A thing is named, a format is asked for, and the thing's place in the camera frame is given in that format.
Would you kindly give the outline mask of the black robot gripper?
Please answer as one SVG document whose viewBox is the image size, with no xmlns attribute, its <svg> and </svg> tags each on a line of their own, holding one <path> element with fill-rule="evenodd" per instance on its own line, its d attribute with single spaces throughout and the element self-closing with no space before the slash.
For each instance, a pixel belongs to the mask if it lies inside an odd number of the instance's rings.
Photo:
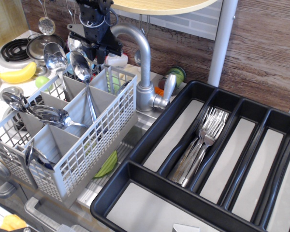
<svg viewBox="0 0 290 232">
<path fill-rule="evenodd" d="M 90 61 L 97 57 L 102 65 L 109 53 L 120 56 L 122 42 L 111 32 L 110 14 L 114 11 L 112 0 L 77 0 L 79 24 L 69 24 L 67 29 L 81 41 L 82 49 Z"/>
</svg>

